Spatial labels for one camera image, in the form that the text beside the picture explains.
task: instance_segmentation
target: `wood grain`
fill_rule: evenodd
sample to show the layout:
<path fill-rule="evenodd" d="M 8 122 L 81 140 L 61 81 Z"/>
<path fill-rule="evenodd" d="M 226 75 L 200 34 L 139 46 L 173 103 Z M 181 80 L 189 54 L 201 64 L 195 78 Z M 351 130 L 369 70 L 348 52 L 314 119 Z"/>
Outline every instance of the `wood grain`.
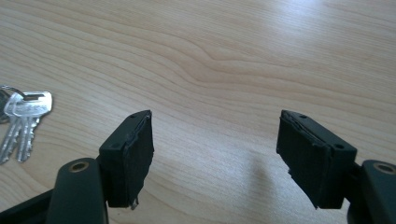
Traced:
<path fill-rule="evenodd" d="M 0 167 L 0 211 L 151 109 L 141 204 L 109 209 L 111 223 L 347 223 L 348 202 L 315 210 L 288 175 L 278 117 L 310 116 L 357 162 L 395 162 L 395 11 L 389 0 L 0 0 L 0 82 L 54 97 L 29 161 Z"/>

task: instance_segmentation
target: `black mount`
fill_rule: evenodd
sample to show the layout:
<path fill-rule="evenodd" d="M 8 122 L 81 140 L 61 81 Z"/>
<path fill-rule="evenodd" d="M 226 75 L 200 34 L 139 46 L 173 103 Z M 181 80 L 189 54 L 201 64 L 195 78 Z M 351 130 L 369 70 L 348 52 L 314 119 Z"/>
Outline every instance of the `black mount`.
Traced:
<path fill-rule="evenodd" d="M 358 150 L 306 115 L 283 110 L 276 152 L 316 208 L 350 201 L 350 224 L 396 223 L 396 166 L 354 162 Z"/>
<path fill-rule="evenodd" d="M 138 205 L 154 146 L 151 112 L 128 118 L 99 149 L 99 157 L 70 161 L 55 187 L 0 213 L 0 223 L 108 223 L 107 207 Z"/>

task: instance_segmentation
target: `clamp jaw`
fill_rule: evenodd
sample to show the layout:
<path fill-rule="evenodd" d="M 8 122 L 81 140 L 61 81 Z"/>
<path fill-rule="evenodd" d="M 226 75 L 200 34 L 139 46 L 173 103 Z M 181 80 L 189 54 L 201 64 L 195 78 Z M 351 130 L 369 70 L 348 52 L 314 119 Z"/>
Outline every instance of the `clamp jaw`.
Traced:
<path fill-rule="evenodd" d="M 128 118 L 99 149 L 99 157 L 70 161 L 54 189 L 0 213 L 7 223 L 108 223 L 107 207 L 138 205 L 153 158 L 151 112 Z"/>
<path fill-rule="evenodd" d="M 396 166 L 354 162 L 358 150 L 306 115 L 283 110 L 276 152 L 316 208 L 350 201 L 348 223 L 396 223 Z"/>

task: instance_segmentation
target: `screw hole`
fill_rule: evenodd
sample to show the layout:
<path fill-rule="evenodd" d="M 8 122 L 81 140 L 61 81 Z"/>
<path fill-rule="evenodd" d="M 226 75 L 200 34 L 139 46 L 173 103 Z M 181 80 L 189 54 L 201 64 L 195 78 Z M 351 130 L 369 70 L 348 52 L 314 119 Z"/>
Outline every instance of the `screw hole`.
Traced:
<path fill-rule="evenodd" d="M 385 163 L 375 163 L 375 169 L 378 171 L 388 174 L 388 175 L 396 175 L 396 169 L 393 166 L 387 165 Z"/>
<path fill-rule="evenodd" d="M 344 148 L 344 146 L 341 145 L 341 144 L 335 144 L 334 146 L 337 147 L 337 148 L 340 148 L 340 149 L 343 149 L 343 148 Z"/>
<path fill-rule="evenodd" d="M 78 172 L 81 172 L 81 171 L 87 169 L 87 167 L 88 167 L 89 165 L 90 165 L 90 164 L 87 163 L 86 161 L 78 161 L 78 162 L 74 163 L 73 165 L 71 165 L 71 166 L 69 167 L 69 171 L 70 171 L 71 173 L 78 173 Z"/>

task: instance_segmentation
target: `key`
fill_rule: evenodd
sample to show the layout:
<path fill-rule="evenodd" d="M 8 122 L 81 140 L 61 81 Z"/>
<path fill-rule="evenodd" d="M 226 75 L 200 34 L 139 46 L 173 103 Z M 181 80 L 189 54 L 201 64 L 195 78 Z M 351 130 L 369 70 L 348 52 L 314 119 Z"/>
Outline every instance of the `key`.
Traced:
<path fill-rule="evenodd" d="M 21 123 L 20 141 L 17 153 L 17 161 L 24 162 L 30 157 L 32 151 L 32 140 L 35 136 L 34 129 L 40 118 L 49 113 L 52 108 L 52 96 L 47 91 L 25 92 L 24 97 L 18 95 L 17 102 L 13 107 L 14 116 Z M 37 96 L 34 100 L 24 100 L 29 96 Z"/>
<path fill-rule="evenodd" d="M 21 129 L 20 119 L 13 114 L 13 109 L 19 95 L 14 93 L 4 107 L 4 113 L 9 117 L 9 126 L 4 137 L 0 150 L 0 164 L 8 161 L 9 155 L 12 153 L 17 144 L 18 134 Z"/>

